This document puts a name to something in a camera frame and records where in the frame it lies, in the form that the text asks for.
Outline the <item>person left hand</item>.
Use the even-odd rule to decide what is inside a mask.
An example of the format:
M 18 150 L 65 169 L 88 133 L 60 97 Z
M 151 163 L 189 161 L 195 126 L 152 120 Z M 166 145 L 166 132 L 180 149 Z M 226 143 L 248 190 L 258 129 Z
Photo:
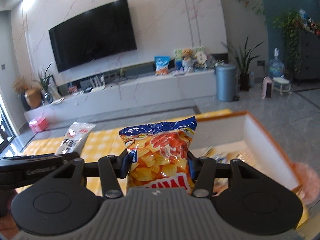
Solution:
M 16 194 L 17 192 L 14 190 L 7 203 L 8 212 L 0 221 L 1 235 L 6 239 L 13 239 L 19 233 L 19 229 L 11 214 L 11 202 Z

